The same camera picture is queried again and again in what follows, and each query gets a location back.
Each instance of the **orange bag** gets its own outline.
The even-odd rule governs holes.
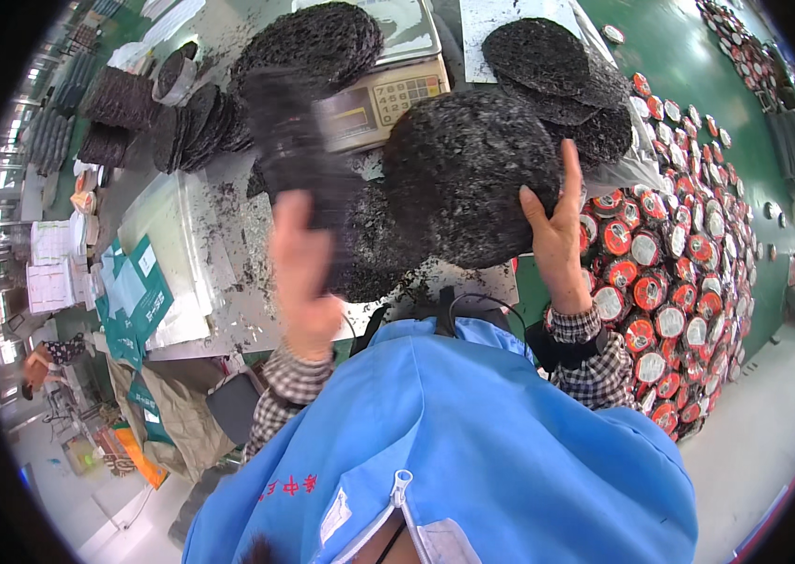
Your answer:
[[[121,446],[125,448],[127,456],[131,457],[131,461],[134,462],[134,465],[140,470],[140,473],[143,474],[146,481],[150,483],[150,486],[152,486],[153,489],[159,489],[159,486],[161,486],[169,476],[169,471],[165,468],[156,466],[143,457],[140,446],[138,446],[137,441],[134,440],[134,432],[131,430],[130,425],[127,423],[119,423],[112,428],[112,431],[115,433],[116,439],[121,443]]]

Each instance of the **worker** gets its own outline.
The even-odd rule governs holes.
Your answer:
[[[68,365],[85,350],[96,355],[92,344],[93,335],[77,333],[67,341],[42,341],[24,359],[24,376],[20,388],[25,400],[32,400],[33,393],[46,387],[47,392],[58,389],[59,384],[68,384],[62,375],[62,366]]]
[[[190,526],[182,562],[691,562],[695,493],[676,445],[636,410],[623,337],[580,270],[582,175],[562,147],[551,219],[520,189],[559,384],[478,319],[383,325],[334,369],[342,302],[310,198],[279,195],[269,253],[283,342],[265,367],[248,461]]]

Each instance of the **plaid sleeve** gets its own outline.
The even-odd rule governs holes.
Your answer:
[[[316,399],[334,372],[334,358],[310,362],[279,346],[263,367],[269,383],[256,403],[250,440],[244,445],[241,462],[246,464],[259,449],[288,423],[291,417]]]
[[[595,306],[578,315],[552,314],[551,333],[558,342],[585,343],[600,329]],[[558,365],[553,380],[563,392],[591,410],[617,406],[636,409],[636,399],[627,391],[626,382],[631,375],[632,358],[626,352],[623,336],[610,331],[603,351],[574,370]]]

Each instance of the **green floor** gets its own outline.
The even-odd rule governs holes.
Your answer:
[[[113,49],[139,39],[152,25],[138,15],[142,4],[143,0],[135,0],[130,9],[123,9],[114,21],[103,25],[103,45],[98,56],[104,61]],[[654,94],[672,99],[683,108],[695,104],[702,115],[714,116],[717,124],[732,136],[733,147],[724,151],[724,156],[745,182],[747,201],[755,210],[753,227],[758,239],[775,243],[780,251],[775,263],[764,259],[758,265],[752,332],[745,341],[748,356],[754,355],[783,322],[787,251],[795,249],[795,229],[780,229],[774,220],[765,219],[761,213],[764,202],[775,201],[787,210],[791,219],[792,199],[787,183],[780,177],[760,107],[733,70],[730,60],[719,51],[716,35],[701,21],[693,0],[581,0],[581,4],[595,27],[612,24],[626,34],[625,44],[611,46],[625,75],[643,73]],[[769,31],[751,11],[738,10],[737,13],[758,37],[770,38]],[[75,127],[70,162],[63,169],[56,203],[46,214],[49,219],[64,219],[71,213],[68,201],[73,190],[71,156],[79,147],[85,127],[85,120],[79,120]],[[700,131],[699,141],[710,142],[706,128]],[[529,325],[539,320],[549,301],[531,257],[520,259],[517,281],[520,293],[517,310]],[[511,319],[510,322],[516,334],[522,335],[518,321]],[[337,344],[339,359],[346,356],[348,348],[347,341]],[[247,359],[262,355],[248,355]]]

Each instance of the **window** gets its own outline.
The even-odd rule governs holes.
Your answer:
[[[2,353],[4,365],[11,365],[18,358],[18,351],[15,348],[15,343],[6,341],[2,337],[0,337],[0,353]]]

